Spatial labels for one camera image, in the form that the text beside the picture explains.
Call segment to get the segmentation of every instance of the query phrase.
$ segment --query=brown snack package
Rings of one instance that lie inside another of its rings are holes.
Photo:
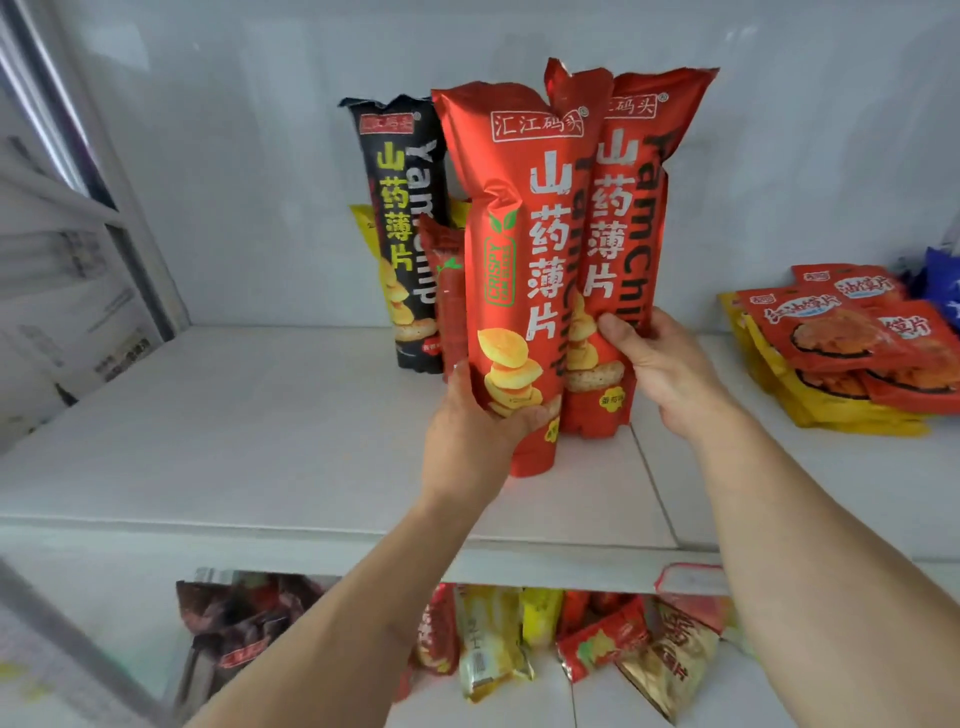
[[[616,666],[672,724],[689,705],[720,637],[709,627],[669,604],[658,604],[663,633],[649,648]]]

